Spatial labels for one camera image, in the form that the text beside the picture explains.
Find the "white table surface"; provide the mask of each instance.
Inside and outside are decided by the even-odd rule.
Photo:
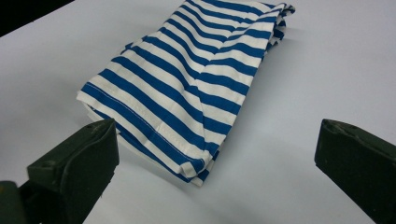
[[[266,3],[280,3],[274,0]],[[120,146],[85,223],[373,223],[314,163],[322,119],[396,144],[396,1],[290,0],[201,188]],[[0,38],[0,180],[90,123],[77,91],[181,0],[76,0]]]

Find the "cloth fold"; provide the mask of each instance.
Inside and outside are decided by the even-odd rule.
[[[77,99],[92,119],[115,119],[129,149],[202,186],[293,12],[287,4],[187,0],[157,32],[126,45]]]

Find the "blue and white striped fabric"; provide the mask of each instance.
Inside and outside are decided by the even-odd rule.
[[[78,92],[119,140],[201,186],[266,51],[294,8],[187,0],[155,33],[129,44]]]

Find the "blue stripe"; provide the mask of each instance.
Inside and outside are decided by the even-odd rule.
[[[273,46],[273,45],[272,45],[270,42],[268,42],[267,48],[265,48],[265,50],[266,50],[266,51],[270,50],[272,46]]]
[[[164,35],[169,36],[171,39],[175,40],[178,44],[180,44],[181,47],[183,47],[183,49],[186,50],[186,52],[189,54],[190,58],[196,63],[201,64],[203,66],[206,66],[209,63],[208,59],[200,57],[196,55],[194,52],[192,52],[189,44],[187,44],[186,41],[180,36],[175,35],[172,31],[166,29],[165,27],[161,28],[160,32],[162,32]]]
[[[134,84],[126,81],[122,77],[117,76],[110,70],[104,70],[99,75],[104,77],[120,89],[130,93],[134,98],[140,101],[141,104],[145,105],[150,111],[152,111],[153,114],[155,114],[159,119],[169,125],[190,144],[195,145],[198,148],[205,148],[205,139],[202,136],[194,133],[178,117],[160,106],[157,102],[147,96]]]
[[[283,32],[281,32],[280,30],[274,29],[274,37],[277,37],[279,39],[283,39],[283,36],[285,34]]]
[[[214,46],[203,44],[203,43],[199,42],[195,38],[195,36],[192,34],[192,32],[190,30],[188,30],[186,27],[184,27],[183,25],[181,25],[178,21],[169,19],[167,22],[169,24],[174,25],[180,32],[184,33],[196,48],[208,51],[213,54],[215,54],[218,51],[218,48],[216,48]]]
[[[250,25],[250,23],[248,24],[248,26],[240,26],[240,27],[236,28],[235,31],[245,31],[245,30],[249,29],[249,25]]]
[[[216,76],[216,75],[209,74],[209,73],[202,73],[200,76],[198,76],[197,79],[202,80],[207,83],[227,87],[230,90],[236,91],[243,95],[246,95],[248,93],[249,86],[247,86],[243,83],[237,82],[230,77],[220,76],[220,75]]]
[[[256,49],[244,43],[237,43],[228,47],[223,47],[219,50],[219,53],[228,52],[231,50],[239,50],[246,53],[246,55],[255,58],[261,58],[264,53],[263,49]]]
[[[241,105],[236,104],[233,101],[221,98],[216,95],[209,95],[202,91],[199,92],[201,102],[206,105],[213,105],[214,107],[220,108],[222,110],[228,111],[232,114],[237,115]]]
[[[237,3],[229,3],[229,2],[222,2],[222,1],[217,1],[217,0],[202,0],[203,2],[206,2],[214,7],[220,7],[220,8],[228,8],[237,12],[243,11],[243,12],[249,12],[256,14],[258,16],[262,15],[262,11],[258,10],[255,7],[249,7],[246,5],[242,4],[237,4]]]
[[[110,119],[110,117],[99,110],[93,110],[97,115],[102,117],[103,119]],[[146,156],[150,157],[152,160],[158,162],[161,166],[165,167],[169,172],[171,172],[173,175],[177,176],[178,178],[182,179],[185,182],[190,182],[191,178],[186,178],[185,176],[181,174],[175,173],[173,170],[171,170],[168,166],[166,166],[163,161],[158,159],[152,152],[150,152],[145,146],[143,146],[135,137],[133,134],[128,132],[122,125],[116,122],[116,128],[120,131],[120,135],[127,141],[129,144],[131,144],[133,147],[137,148],[139,151],[141,151],[143,154]]]
[[[91,83],[86,84],[82,91],[89,94],[91,97],[95,98],[99,101],[102,105],[106,105],[117,111],[120,115],[122,115],[125,119],[128,120],[131,124],[135,127],[139,128],[139,131],[147,137],[156,147],[160,148],[161,151],[167,155],[169,158],[177,164],[182,164],[186,161],[190,161],[191,164],[194,164],[194,169],[196,172],[201,171],[204,168],[204,162],[202,160],[195,160],[189,158],[186,155],[182,155],[180,151],[175,149],[170,145],[169,142],[166,142],[163,137],[161,137],[158,133],[154,131],[154,129],[149,126],[143,119],[138,116],[136,113],[132,111],[127,105],[123,104],[117,99],[114,99],[112,96],[104,93],[103,91],[99,91],[97,88],[94,87]]]
[[[254,75],[256,75],[256,71],[257,71],[256,67],[241,63],[234,58],[216,59],[216,60],[210,61],[210,64],[228,65],[228,66],[234,68],[239,73],[242,73],[242,74],[245,74],[248,76],[252,76],[252,77]]]
[[[221,123],[217,120],[210,119],[207,117],[204,117],[202,111],[196,109],[192,105],[190,105],[184,96],[176,91],[174,88],[169,86],[166,83],[163,83],[160,81],[158,78],[152,76],[145,70],[143,70],[141,67],[137,66],[135,63],[131,62],[130,60],[124,58],[124,57],[117,57],[112,60],[114,63],[119,63],[126,69],[130,70],[131,72],[134,72],[137,76],[145,80],[149,85],[151,85],[153,88],[155,88],[157,91],[161,92],[162,94],[168,96],[171,99],[174,99],[177,101],[177,103],[182,106],[187,113],[196,121],[204,123],[204,127],[212,132],[215,133],[221,133],[221,134],[226,134],[230,129],[231,126],[225,123]]]
[[[262,17],[262,18],[259,18],[259,19],[257,20],[257,22],[276,22],[276,18],[277,18],[277,17],[275,17],[275,16]]]
[[[214,155],[213,158],[212,158],[213,161],[215,161],[215,160],[218,158],[219,153],[220,153],[220,151],[217,151],[217,152],[215,153],[215,155]]]
[[[225,19],[225,20],[230,20],[230,21],[238,21],[238,22],[241,22],[243,20],[243,18],[241,18],[241,17],[237,17],[237,16],[233,16],[233,15],[229,15],[229,14],[225,14],[225,13],[221,13],[221,12],[208,10],[208,9],[198,5],[197,3],[195,3],[195,2],[193,2],[191,0],[187,0],[187,2],[190,3],[192,6],[197,7],[203,14],[205,14],[207,16],[217,17],[217,18],[220,18],[220,19]]]
[[[198,77],[199,73],[190,67],[190,65],[187,63],[186,59],[183,57],[183,55],[180,53],[179,50],[177,50],[177,49],[173,48],[172,46],[170,46],[169,44],[161,41],[157,37],[149,37],[146,39],[146,42],[156,46],[159,49],[163,49],[166,52],[175,56],[177,58],[177,60],[183,65],[184,69],[186,70],[186,72],[189,74],[190,77],[192,77],[192,78]]]
[[[192,14],[202,25],[206,27],[210,27],[218,30],[230,31],[230,32],[232,32],[235,29],[235,27],[231,25],[224,25],[224,24],[214,23],[212,21],[205,21],[196,11],[192,10],[186,5],[181,6],[181,8],[184,8],[186,11],[190,12],[190,14]]]
[[[267,4],[267,3],[261,3],[261,4],[265,5],[266,7],[269,7],[270,9],[275,7],[275,5],[271,5],[271,4]]]
[[[254,38],[269,39],[271,37],[271,32],[259,31],[259,30],[255,30],[255,29],[248,29],[248,30],[246,30],[244,33],[242,33],[240,35],[231,35],[228,38],[228,41],[235,40],[235,39],[241,37],[242,35],[250,35],[250,36],[252,36]]]
[[[286,26],[286,22],[285,21],[281,21],[277,26],[280,26],[280,27],[285,27]]]
[[[243,23],[246,23],[247,25],[251,25],[251,24],[253,24],[253,23],[255,23],[255,22],[257,22],[258,20],[252,20],[252,19],[250,19],[250,18],[248,18],[248,17],[246,17],[246,18],[244,18],[243,19]],[[246,26],[241,26],[241,27],[238,27],[236,30],[244,30],[244,29],[247,29],[248,27],[246,27]]]
[[[164,60],[154,54],[151,54],[148,51],[139,48],[138,46],[136,46],[135,49],[138,49],[136,51],[136,53],[138,53],[141,57],[145,58],[148,62],[153,63],[158,67],[161,67],[167,73],[172,74],[179,80],[184,80],[184,82],[187,82],[184,79],[183,74],[181,74],[181,72],[176,67],[174,67],[172,64],[170,64],[166,60]],[[227,100],[227,99],[221,98],[219,96],[215,96],[215,95],[209,95],[202,91],[199,91],[196,86],[191,86],[188,83],[186,84],[186,86],[184,86],[184,90],[199,97],[201,102],[206,105],[213,105],[219,109],[228,111],[235,115],[238,113],[239,108],[241,107],[240,105],[238,105],[230,100]]]
[[[202,181],[205,181],[208,175],[209,175],[209,171],[204,169],[200,174],[198,174],[197,177],[200,178]]]
[[[224,42],[224,40],[227,38],[227,36],[224,35],[214,35],[201,30],[201,28],[199,28],[199,26],[191,18],[189,18],[188,16],[184,15],[179,11],[175,12],[174,15],[179,16],[183,21],[189,23],[192,26],[192,29],[194,29],[197,32],[197,34],[203,38],[214,39],[220,42]]]
[[[287,7],[284,8],[283,10],[281,10],[281,12],[279,13],[280,17],[286,17],[288,16],[288,13],[294,13],[295,12],[295,8],[294,7]]]

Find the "white stripe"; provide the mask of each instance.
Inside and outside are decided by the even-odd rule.
[[[197,176],[197,173],[194,170],[194,167],[190,162],[184,162],[180,165],[181,169],[183,170],[183,175],[187,178],[192,178]]]
[[[212,12],[219,12],[222,14],[236,16],[236,17],[240,17],[240,18],[245,18],[247,15],[247,13],[243,12],[243,11],[235,11],[235,10],[224,8],[224,7],[216,7],[211,4],[206,3],[204,1],[194,1],[194,3],[203,7],[204,9],[210,10]]]
[[[230,88],[217,85],[217,84],[211,84],[207,82],[203,82],[201,80],[196,80],[197,86],[200,91],[210,94],[210,95],[215,95],[219,96],[223,99],[227,99],[229,101],[233,101],[234,103],[238,105],[242,105],[242,103],[245,100],[245,95],[232,91]]]
[[[167,36],[167,35],[163,35],[163,36],[161,37],[161,40],[162,40],[163,42],[169,44],[170,46],[172,46],[172,48],[174,48],[174,49],[175,49],[176,51],[178,51],[181,55],[183,55],[183,58],[186,60],[187,65],[188,65],[192,70],[194,70],[194,71],[197,72],[197,73],[201,73],[201,71],[204,70],[205,66],[202,65],[202,64],[200,64],[200,63],[197,63],[197,62],[194,61],[192,58],[190,58],[190,55],[187,53],[187,51],[185,50],[185,48],[184,48],[183,46],[181,46],[178,42],[176,42],[174,39],[170,38],[170,37]],[[162,51],[163,53],[166,53],[167,56],[166,56],[166,58],[163,58],[163,59],[166,60],[166,61],[168,61],[168,60],[169,60],[169,57],[171,57],[171,56],[168,57],[168,52],[167,52],[167,51],[163,51],[163,50],[161,50],[161,51]],[[175,61],[178,61],[178,62],[180,63],[180,66],[183,66],[183,65],[181,64],[180,60],[179,60],[177,57],[175,57],[175,56],[172,55],[172,62],[175,62]]]
[[[133,83],[140,90],[144,90],[145,94],[148,95],[157,104],[167,109],[170,113],[179,118],[184,124],[186,124],[190,130],[192,130],[197,135],[205,138],[206,142],[216,143],[219,145],[221,139],[224,137],[223,134],[214,133],[210,130],[206,130],[203,127],[203,121],[201,122],[193,119],[185,110],[184,107],[175,102],[172,98],[162,94],[153,87],[151,87],[145,80],[141,79],[139,76],[132,73],[130,70],[126,69],[118,63],[110,62],[107,68],[124,78],[127,82]]]
[[[222,45],[222,42],[219,40],[200,36],[193,26],[191,26],[188,22],[184,21],[179,16],[174,15],[172,19],[174,19],[175,21],[180,23],[183,27],[185,27],[187,30],[189,30],[191,34],[195,37],[195,39],[200,43],[205,43],[207,45],[214,46],[215,48],[219,48]]]
[[[126,56],[127,58],[134,59],[135,62],[144,62],[145,63],[144,67],[146,68],[146,71],[148,73],[150,73],[152,76],[158,78],[162,82],[168,84],[169,86],[173,87],[175,90],[179,91],[183,95],[183,97],[186,99],[187,102],[197,102],[197,101],[201,102],[201,100],[197,96],[191,94],[188,91],[184,91],[183,86],[181,85],[181,83],[178,81],[177,78],[175,78],[173,75],[167,73],[166,71],[162,70],[160,67],[157,67],[156,65],[154,65],[150,62],[144,61],[145,59],[140,57],[139,55],[135,54],[134,51],[127,50],[122,54],[122,56]],[[228,125],[232,125],[232,123],[229,122],[228,117],[233,118],[233,117],[235,117],[235,115],[228,111],[222,110],[222,109],[214,107],[212,105],[206,105],[202,102],[199,104],[191,104],[191,105],[194,106],[196,109],[203,111],[205,116],[208,118],[217,120],[219,122],[222,122],[222,123],[225,123]],[[201,105],[205,105],[205,108],[210,109],[211,112],[206,113],[203,110],[203,108],[201,107]]]
[[[201,16],[201,18],[204,21],[211,21],[211,22],[214,22],[214,23],[217,23],[217,24],[229,25],[229,26],[233,26],[233,27],[236,27],[236,26],[239,25],[239,22],[237,22],[237,21],[232,21],[232,20],[223,19],[223,18],[220,18],[220,17],[213,17],[213,16],[206,15],[206,14],[202,13],[201,10],[198,7],[193,6],[189,2],[185,2],[185,6],[189,7],[190,9],[192,9],[194,11],[196,11]]]
[[[197,187],[201,187],[204,184],[204,181],[202,179],[195,177],[194,179],[191,180],[191,183],[196,185]]]
[[[240,74],[238,71],[236,71],[233,67],[229,65],[210,64],[205,68],[204,72],[217,76],[230,77],[233,80],[245,84],[247,86],[250,86],[251,81],[253,80],[252,76]]]
[[[119,89],[117,86],[113,85],[111,82],[108,82],[106,79],[100,76],[93,77],[90,82],[102,91],[105,91],[110,96],[118,99],[120,102],[128,106],[127,108],[131,111],[131,113],[136,113],[138,116],[140,116],[152,129],[152,131],[157,133],[163,139],[166,139],[170,146],[176,151],[180,151],[184,155],[187,155],[193,159],[203,159],[203,154],[205,152],[204,150],[201,150],[197,146],[190,144],[185,138],[179,135],[178,132],[167,125],[162,119],[158,118],[156,114],[146,108],[144,104],[135,99],[131,94]]]
[[[261,3],[261,2],[250,2],[250,4],[253,7],[257,8],[258,10],[260,10],[262,13],[265,13],[265,12],[271,10],[270,7],[266,6],[264,3]]]
[[[252,57],[247,55],[246,53],[232,49],[226,52],[221,52],[216,54],[216,59],[236,59],[238,62],[241,62],[247,66],[257,67],[258,64],[262,61],[262,58]]]
[[[255,21],[255,23],[260,23],[261,26],[263,27],[263,29],[259,30],[259,31],[268,31],[268,32],[271,32],[271,30],[268,30],[268,28],[272,27],[274,25],[272,22],[267,22],[267,21],[261,21],[261,22]],[[248,23],[245,23],[245,22],[241,23],[241,25],[238,28],[243,27],[244,29],[238,29],[238,30],[233,31],[231,36],[243,35],[247,30],[251,29],[250,26],[251,26],[251,24],[248,24]]]
[[[164,154],[160,149],[158,149],[154,144],[152,144],[147,139],[147,137],[139,131],[139,129],[137,129],[134,125],[132,125],[117,111],[105,105],[100,104],[96,99],[92,98],[89,94],[83,91],[78,92],[77,99],[101,111],[102,113],[107,114],[111,118],[115,119],[117,123],[121,124],[126,130],[128,130],[128,132],[133,133],[134,137],[138,139],[140,143],[142,143],[150,152],[152,152],[157,158],[159,158],[163,163],[165,163],[166,166],[168,166],[173,172],[177,174],[181,173],[181,168],[177,163],[175,163],[172,159],[166,156],[166,154]]]
[[[175,35],[177,35],[177,36],[179,36],[180,38],[182,38],[187,44],[188,44],[188,46],[189,46],[189,48],[191,49],[191,51],[192,52],[194,52],[195,53],[195,55],[197,55],[197,56],[200,56],[200,57],[203,57],[203,58],[206,58],[206,59],[208,59],[208,60],[210,60],[212,57],[213,57],[213,53],[212,52],[209,52],[209,51],[207,51],[207,50],[204,50],[204,49],[198,49],[197,47],[195,47],[194,46],[194,44],[192,43],[192,41],[190,40],[190,38],[185,34],[185,33],[183,33],[183,32],[181,32],[180,30],[178,30],[177,28],[176,28],[176,26],[174,26],[174,25],[172,25],[172,24],[170,24],[170,23],[166,23],[165,24],[165,27],[169,30],[169,31],[172,31],[172,33],[174,33]]]
[[[183,64],[180,62],[180,60],[177,57],[175,57],[174,55],[172,55],[169,52],[167,52],[163,49],[160,49],[150,43],[147,43],[147,42],[140,44],[139,47],[141,49],[145,49],[146,51],[150,52],[151,54],[156,55],[157,57],[160,57],[160,58],[164,59],[165,61],[167,61],[168,63],[172,64],[181,73],[181,75],[186,79],[186,81],[189,84],[194,82],[194,78],[190,76],[190,74],[186,71]],[[145,66],[145,63],[149,63],[149,62],[146,61],[145,58],[142,58],[141,56],[137,55],[134,51],[132,51],[132,50],[125,51],[122,54],[122,56],[130,59],[134,63],[137,63],[138,66],[144,68],[149,73],[153,72],[153,71],[151,71],[149,66]],[[136,56],[139,57],[140,60],[135,60],[134,57],[136,57]]]
[[[215,29],[215,28],[205,26],[193,14],[191,14],[189,11],[187,11],[184,8],[181,8],[179,10],[179,12],[181,12],[182,14],[184,14],[185,16],[190,18],[193,21],[193,23],[195,23],[195,25],[197,25],[201,29],[201,31],[203,31],[205,33],[212,34],[212,35],[222,35],[224,37],[229,36],[231,33],[230,31],[227,31],[227,30]]]
[[[209,164],[206,166],[206,170],[208,172],[210,172],[212,170],[214,164],[215,164],[215,161],[213,161],[213,160],[210,161]]]
[[[268,42],[267,38],[255,38],[250,35],[242,35],[237,39],[227,40],[226,42],[224,42],[223,47],[226,48],[238,43],[243,43],[254,49],[265,49],[267,42]]]

